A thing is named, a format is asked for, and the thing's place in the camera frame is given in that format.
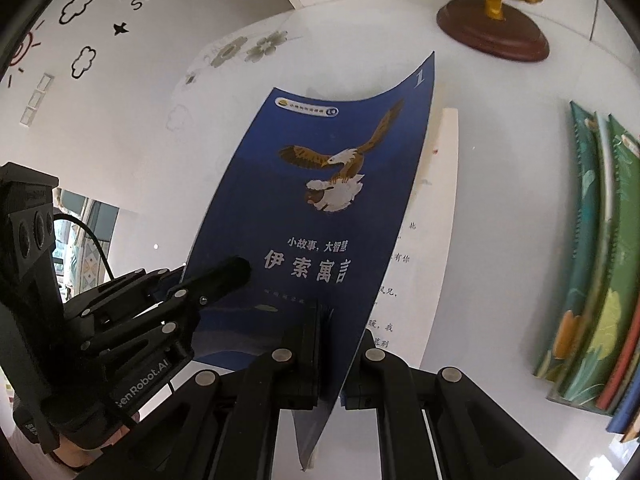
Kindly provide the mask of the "person's left hand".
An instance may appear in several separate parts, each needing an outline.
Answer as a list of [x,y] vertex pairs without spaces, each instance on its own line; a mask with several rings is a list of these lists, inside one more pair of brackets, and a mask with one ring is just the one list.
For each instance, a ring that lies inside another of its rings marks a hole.
[[86,468],[97,460],[107,448],[119,441],[127,432],[128,429],[126,427],[122,427],[104,443],[100,444],[97,448],[92,448],[91,450],[81,448],[69,438],[66,438],[61,434],[60,445],[52,452],[52,454],[65,466],[70,467],[73,470]]

